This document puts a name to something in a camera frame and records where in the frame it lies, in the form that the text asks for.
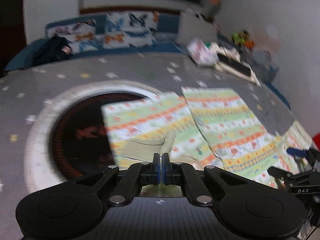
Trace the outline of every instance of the yellow star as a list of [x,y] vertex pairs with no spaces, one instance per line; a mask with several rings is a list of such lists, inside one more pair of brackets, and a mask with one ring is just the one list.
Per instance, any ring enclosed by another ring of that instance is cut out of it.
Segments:
[[16,142],[18,141],[18,135],[17,134],[12,134],[10,135],[10,142]]
[[82,73],[80,76],[82,76],[83,78],[89,78],[90,74],[88,73]]

